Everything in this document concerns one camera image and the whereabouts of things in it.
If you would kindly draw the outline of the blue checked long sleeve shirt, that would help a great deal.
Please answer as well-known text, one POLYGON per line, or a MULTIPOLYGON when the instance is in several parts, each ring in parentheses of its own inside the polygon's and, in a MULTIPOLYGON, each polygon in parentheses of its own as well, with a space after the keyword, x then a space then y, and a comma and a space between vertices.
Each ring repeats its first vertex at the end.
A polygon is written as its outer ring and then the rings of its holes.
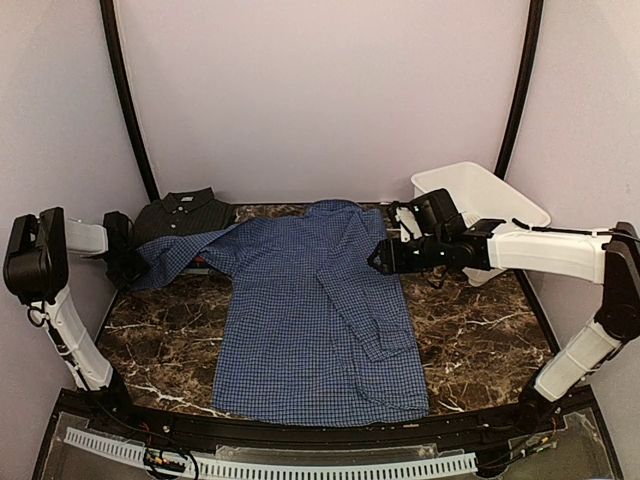
POLYGON ((214 409, 263 422, 355 427, 424 417, 429 395, 397 276, 368 263, 380 211, 323 200, 300 216, 143 244, 138 290, 169 285, 196 258, 232 282, 214 409))

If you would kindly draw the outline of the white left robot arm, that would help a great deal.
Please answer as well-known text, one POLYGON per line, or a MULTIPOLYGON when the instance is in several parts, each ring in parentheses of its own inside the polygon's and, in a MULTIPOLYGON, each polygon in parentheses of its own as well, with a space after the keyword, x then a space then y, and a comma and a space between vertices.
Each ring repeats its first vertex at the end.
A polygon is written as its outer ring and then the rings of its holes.
POLYGON ((32 326, 47 332, 76 385, 86 392, 124 392, 126 387, 76 310, 68 256, 104 261, 107 278, 124 289, 149 269, 133 239, 131 220, 118 211, 105 214, 100 225, 70 219, 61 207, 13 222, 3 264, 5 285, 27 307, 32 326))

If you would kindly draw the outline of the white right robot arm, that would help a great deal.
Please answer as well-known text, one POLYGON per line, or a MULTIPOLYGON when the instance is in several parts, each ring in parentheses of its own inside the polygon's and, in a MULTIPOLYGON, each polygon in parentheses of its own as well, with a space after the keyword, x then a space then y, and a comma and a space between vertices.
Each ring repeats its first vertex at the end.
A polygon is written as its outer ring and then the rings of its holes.
POLYGON ((467 222, 445 189, 388 209, 399 236, 380 241, 368 258, 381 274, 445 269, 513 270, 556 276, 601 289, 587 323, 522 391, 510 413, 521 434, 534 432, 549 405, 639 336, 639 238, 632 225, 563 229, 516 217, 467 222))

